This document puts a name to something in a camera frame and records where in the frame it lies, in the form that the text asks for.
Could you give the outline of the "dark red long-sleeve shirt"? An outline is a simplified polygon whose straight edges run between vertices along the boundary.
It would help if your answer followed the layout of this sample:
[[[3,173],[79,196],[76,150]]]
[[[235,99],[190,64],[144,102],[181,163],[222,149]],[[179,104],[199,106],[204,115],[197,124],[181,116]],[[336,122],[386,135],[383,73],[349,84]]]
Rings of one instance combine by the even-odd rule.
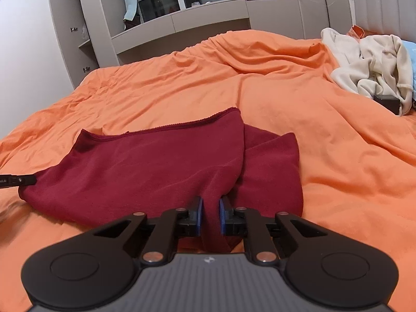
[[[199,248],[227,252],[236,241],[220,231],[219,201],[266,217],[303,210],[295,134],[243,122],[229,108],[209,118],[102,136],[83,130],[62,161],[18,190],[53,218],[97,227],[142,211],[149,217],[202,198]]]

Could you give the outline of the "orange bed duvet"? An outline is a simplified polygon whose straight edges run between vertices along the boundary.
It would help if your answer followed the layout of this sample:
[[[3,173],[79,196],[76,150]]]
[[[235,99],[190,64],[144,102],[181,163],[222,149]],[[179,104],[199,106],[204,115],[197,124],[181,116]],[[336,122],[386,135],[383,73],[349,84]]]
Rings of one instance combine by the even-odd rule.
[[[295,134],[304,217],[388,253],[399,269],[390,304],[414,311],[415,115],[342,90],[335,67],[319,40],[246,30],[94,70],[1,140],[1,172],[56,165],[83,129],[122,134],[239,108],[249,125]]]

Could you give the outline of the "open grey wardrobe door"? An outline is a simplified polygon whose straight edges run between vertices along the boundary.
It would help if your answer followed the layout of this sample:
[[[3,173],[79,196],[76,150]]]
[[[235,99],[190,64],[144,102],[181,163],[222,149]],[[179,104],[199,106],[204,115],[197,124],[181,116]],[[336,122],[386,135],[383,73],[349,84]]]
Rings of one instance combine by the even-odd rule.
[[[97,69],[80,0],[49,0],[52,22],[73,88]]]

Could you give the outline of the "grey built-in wardrobe unit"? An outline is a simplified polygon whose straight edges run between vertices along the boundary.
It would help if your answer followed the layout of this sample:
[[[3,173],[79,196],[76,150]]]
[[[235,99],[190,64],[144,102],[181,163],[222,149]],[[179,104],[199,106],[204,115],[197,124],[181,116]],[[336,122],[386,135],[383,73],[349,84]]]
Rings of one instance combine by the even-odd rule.
[[[124,0],[80,0],[99,68],[180,51],[229,30],[262,30],[294,39],[353,25],[349,0],[223,0],[152,21],[124,21]]]

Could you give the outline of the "small black box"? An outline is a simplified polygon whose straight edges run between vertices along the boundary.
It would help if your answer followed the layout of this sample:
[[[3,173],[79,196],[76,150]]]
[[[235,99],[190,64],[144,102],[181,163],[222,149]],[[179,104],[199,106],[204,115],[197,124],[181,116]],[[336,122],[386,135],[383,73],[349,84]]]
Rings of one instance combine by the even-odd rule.
[[[388,94],[375,94],[373,100],[388,109],[394,115],[400,115],[400,100]]]

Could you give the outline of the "beige cream garment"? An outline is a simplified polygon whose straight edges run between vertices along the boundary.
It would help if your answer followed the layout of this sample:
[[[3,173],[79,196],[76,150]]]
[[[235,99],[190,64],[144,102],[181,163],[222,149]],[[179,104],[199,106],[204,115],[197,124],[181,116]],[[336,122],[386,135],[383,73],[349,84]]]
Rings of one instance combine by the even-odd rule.
[[[342,89],[372,99],[388,94],[400,100],[400,115],[412,108],[412,67],[403,40],[396,35],[368,35],[356,39],[332,28],[321,31],[339,67],[331,73]]]

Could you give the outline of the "light blue garment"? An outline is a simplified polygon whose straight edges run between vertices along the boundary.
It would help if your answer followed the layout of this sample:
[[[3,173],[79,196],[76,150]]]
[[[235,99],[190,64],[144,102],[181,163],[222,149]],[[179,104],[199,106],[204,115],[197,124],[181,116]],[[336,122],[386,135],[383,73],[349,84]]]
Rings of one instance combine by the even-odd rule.
[[[414,42],[405,41],[405,40],[403,40],[403,44],[408,52],[408,55],[411,61],[412,88],[413,88],[412,99],[415,101],[416,100],[415,98],[415,95],[416,95],[416,44]]]

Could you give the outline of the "grey padded headboard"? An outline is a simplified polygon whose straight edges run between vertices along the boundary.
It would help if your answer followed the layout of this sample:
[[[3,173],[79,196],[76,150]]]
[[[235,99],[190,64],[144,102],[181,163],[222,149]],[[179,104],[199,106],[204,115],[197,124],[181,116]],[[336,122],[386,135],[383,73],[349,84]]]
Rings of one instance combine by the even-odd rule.
[[[416,0],[354,0],[355,23],[380,35],[397,35],[414,42]]]

